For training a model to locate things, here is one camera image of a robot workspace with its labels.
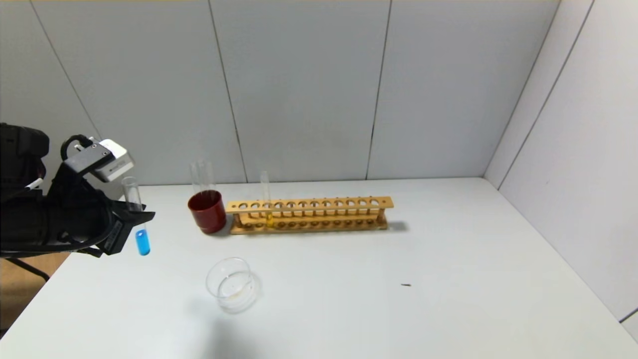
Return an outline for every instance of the test tube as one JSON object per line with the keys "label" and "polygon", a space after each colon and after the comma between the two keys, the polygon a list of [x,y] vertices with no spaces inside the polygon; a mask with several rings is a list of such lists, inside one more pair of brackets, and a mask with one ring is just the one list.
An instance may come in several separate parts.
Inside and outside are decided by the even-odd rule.
{"label": "test tube", "polygon": [[[262,175],[260,176],[262,180],[262,194],[263,194],[263,206],[270,208],[271,204],[271,183],[268,180],[268,172],[262,171]],[[275,222],[272,217],[272,212],[266,212],[266,226],[274,227]]]}
{"label": "test tube", "polygon": [[212,195],[216,184],[212,175],[212,163],[206,160],[197,160],[190,164],[191,180],[193,182],[193,194]]}
{"label": "test tube", "polygon": [[[135,212],[143,211],[144,209],[142,207],[142,199],[140,198],[140,189],[137,185],[137,179],[135,177],[124,177],[122,179],[122,187],[124,189],[124,198],[126,199],[126,207],[128,210]],[[133,230],[135,231],[137,251],[140,252],[141,256],[146,256],[151,252],[146,224],[136,225]]]}

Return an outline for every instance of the wall seam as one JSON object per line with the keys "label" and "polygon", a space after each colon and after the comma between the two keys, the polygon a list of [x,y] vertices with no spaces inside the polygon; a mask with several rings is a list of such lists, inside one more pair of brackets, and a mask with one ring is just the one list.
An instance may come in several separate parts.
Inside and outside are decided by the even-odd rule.
{"label": "wall seam", "polygon": [[525,144],[527,143],[527,140],[530,138],[530,134],[532,133],[532,131],[534,131],[534,127],[536,126],[536,123],[538,122],[538,119],[540,118],[540,115],[543,113],[543,110],[545,109],[545,106],[547,105],[547,102],[549,101],[549,98],[551,97],[552,93],[554,92],[554,88],[556,87],[556,84],[558,83],[558,80],[560,79],[561,75],[563,75],[563,70],[565,69],[565,66],[567,65],[567,62],[569,61],[569,58],[572,55],[572,51],[574,51],[574,47],[576,46],[576,43],[578,42],[578,39],[581,37],[582,29],[585,27],[585,23],[587,23],[587,19],[590,16],[591,9],[592,9],[592,7],[593,7],[595,2],[596,2],[596,0],[592,0],[592,2],[590,4],[590,7],[587,9],[587,13],[585,14],[585,18],[582,20],[582,24],[581,24],[581,27],[578,29],[578,33],[576,34],[576,38],[574,39],[574,42],[572,43],[572,46],[569,49],[569,52],[567,53],[567,56],[565,57],[565,61],[563,62],[563,66],[561,66],[560,71],[558,72],[558,76],[556,76],[556,79],[554,80],[554,83],[552,84],[552,88],[549,90],[549,92],[547,94],[547,97],[545,97],[545,101],[543,102],[543,106],[540,107],[540,110],[539,110],[536,118],[534,119],[534,122],[532,123],[532,125],[530,127],[530,130],[528,131],[527,135],[525,136],[525,139],[523,140],[523,143],[521,144],[521,147],[519,148],[518,152],[516,153],[516,156],[514,156],[514,160],[510,164],[510,167],[507,169],[507,172],[505,173],[503,179],[501,180],[501,183],[498,185],[497,190],[500,190],[501,187],[503,186],[503,184],[505,183],[505,180],[507,180],[507,176],[510,174],[510,171],[512,170],[514,164],[516,163],[516,160],[518,159],[518,156],[521,154],[521,151],[525,147]]}
{"label": "wall seam", "polygon": [[498,146],[500,146],[501,141],[503,140],[503,137],[505,136],[505,132],[507,132],[507,128],[510,126],[510,123],[512,122],[512,118],[514,117],[514,113],[516,112],[516,108],[518,107],[519,103],[521,102],[521,98],[523,97],[523,93],[525,92],[525,88],[527,88],[527,83],[530,81],[531,73],[534,71],[534,67],[536,67],[536,62],[538,61],[538,58],[540,57],[540,53],[543,51],[543,47],[545,46],[545,41],[547,40],[547,35],[549,35],[549,32],[551,31],[552,26],[554,25],[554,20],[556,20],[556,14],[558,13],[558,7],[559,6],[560,6],[560,2],[558,3],[558,6],[556,7],[556,11],[554,11],[554,15],[552,16],[552,21],[549,23],[549,27],[547,28],[547,32],[545,32],[545,37],[543,37],[543,41],[540,44],[540,48],[538,49],[538,52],[536,53],[536,58],[534,59],[534,62],[531,64],[530,72],[527,74],[527,79],[525,79],[525,84],[523,85],[523,88],[521,89],[521,93],[519,94],[519,97],[516,100],[516,104],[514,105],[514,108],[512,109],[512,113],[510,114],[510,117],[507,120],[507,124],[505,125],[505,128],[503,129],[503,132],[501,133],[501,137],[498,139],[498,142],[496,143],[496,148],[494,149],[494,153],[492,153],[492,157],[489,159],[489,162],[487,163],[487,167],[485,167],[485,171],[483,172],[483,176],[482,176],[483,178],[485,178],[485,175],[487,173],[487,169],[489,168],[489,165],[492,164],[492,160],[494,160],[494,156],[496,156],[496,152],[498,151]]}
{"label": "wall seam", "polygon": [[372,119],[372,131],[370,133],[370,149],[367,153],[366,180],[370,173],[370,160],[372,159],[372,143],[375,140],[376,113],[379,109],[379,94],[381,93],[381,77],[383,76],[383,64],[385,62],[385,49],[388,44],[388,32],[390,30],[390,14],[392,13],[392,0],[388,4],[388,19],[385,23],[385,39],[383,41],[383,52],[381,54],[381,68],[379,69],[379,85],[376,88],[375,114]]}
{"label": "wall seam", "polygon": [[56,56],[57,63],[60,64],[60,67],[62,68],[62,71],[64,72],[64,76],[66,76],[66,80],[71,85],[71,89],[73,89],[73,93],[75,93],[75,97],[77,97],[78,101],[80,102],[80,105],[82,106],[82,109],[84,110],[84,113],[86,114],[86,117],[89,119],[89,122],[91,123],[91,126],[93,126],[93,129],[95,130],[95,132],[98,134],[98,137],[100,139],[104,139],[104,137],[98,130],[98,127],[95,125],[95,122],[93,122],[93,119],[91,118],[89,111],[86,109],[84,102],[82,102],[82,99],[80,98],[80,95],[78,94],[78,91],[75,89],[75,86],[73,85],[73,81],[71,81],[71,77],[69,76],[69,73],[66,71],[64,65],[62,64],[62,60],[60,59],[60,56],[57,54],[56,48],[53,46],[53,42],[51,41],[51,38],[49,37],[47,30],[44,28],[44,24],[42,23],[42,20],[40,19],[40,14],[38,14],[38,10],[36,10],[36,7],[33,4],[33,1],[29,0],[29,4],[31,4],[31,8],[33,9],[33,12],[36,14],[36,18],[38,19],[38,23],[40,24],[40,27],[42,28],[42,31],[44,32],[44,36],[46,36],[48,44],[49,46],[51,46],[51,50],[53,50],[53,55]]}
{"label": "wall seam", "polygon": [[217,53],[219,56],[219,62],[221,64],[221,72],[224,75],[224,84],[226,85],[226,94],[228,95],[228,104],[230,106],[230,115],[233,117],[233,125],[235,126],[235,136],[237,137],[237,145],[239,147],[239,156],[241,157],[241,164],[244,168],[244,179],[248,183],[248,172],[246,171],[246,162],[244,161],[244,153],[241,150],[241,141],[239,140],[239,131],[237,129],[237,121],[235,120],[235,111],[233,109],[233,101],[230,98],[230,88],[228,87],[228,79],[226,77],[226,68],[224,67],[224,59],[221,57],[221,45],[219,44],[219,38],[217,36],[217,27],[215,26],[215,17],[212,14],[211,0],[208,0],[208,10],[211,12],[212,33],[215,36],[215,45],[217,46]]}

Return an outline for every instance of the black cable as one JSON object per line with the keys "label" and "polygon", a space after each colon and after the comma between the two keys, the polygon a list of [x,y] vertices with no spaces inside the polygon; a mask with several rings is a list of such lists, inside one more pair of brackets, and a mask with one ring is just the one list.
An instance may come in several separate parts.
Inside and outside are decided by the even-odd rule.
{"label": "black cable", "polygon": [[16,266],[22,268],[25,271],[31,272],[39,277],[42,277],[42,279],[44,279],[44,281],[48,281],[50,279],[50,277],[48,276],[48,274],[46,274],[45,272],[35,268],[34,266],[25,263],[23,261],[21,261],[20,259],[15,259],[15,258],[5,258],[7,261],[15,264]]}
{"label": "black cable", "polygon": [[89,138],[85,135],[72,135],[62,143],[62,146],[60,146],[60,157],[62,157],[62,161],[65,161],[69,158],[69,156],[66,154],[66,150],[69,148],[69,146],[71,146],[71,142],[73,141],[78,141],[84,147],[89,147],[93,144],[93,142],[89,140]]}
{"label": "black cable", "polygon": [[30,191],[30,190],[31,190],[31,189],[30,189],[29,187],[24,187],[24,188],[22,188],[22,189],[20,189],[20,190],[17,190],[17,191],[15,191],[14,193],[12,193],[12,194],[10,194],[10,195],[6,196],[5,198],[3,198],[3,199],[2,199],[2,201],[0,201],[0,204],[4,204],[4,203],[8,202],[9,200],[11,200],[11,199],[14,199],[14,198],[18,197],[18,196],[19,196],[19,195],[21,195],[21,194],[25,194],[25,193],[27,193],[27,192],[28,192],[28,191]]}
{"label": "black cable", "polygon": [[87,247],[91,247],[93,245],[98,244],[99,242],[105,240],[111,231],[113,230],[113,212],[110,209],[110,206],[106,201],[104,201],[105,207],[108,213],[107,216],[107,226],[99,236],[92,238],[90,240],[84,242],[78,242],[73,244],[65,244],[65,245],[24,245],[24,246],[15,246],[9,247],[3,245],[3,252],[25,252],[25,253],[55,253],[55,252],[70,252],[72,250],[84,249]]}

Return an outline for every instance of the test tube rack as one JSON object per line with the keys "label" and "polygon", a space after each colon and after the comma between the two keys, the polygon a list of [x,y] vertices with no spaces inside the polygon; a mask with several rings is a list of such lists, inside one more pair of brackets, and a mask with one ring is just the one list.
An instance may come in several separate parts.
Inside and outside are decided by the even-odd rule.
{"label": "test tube rack", "polygon": [[345,197],[230,201],[230,234],[370,231],[387,229],[390,197]]}

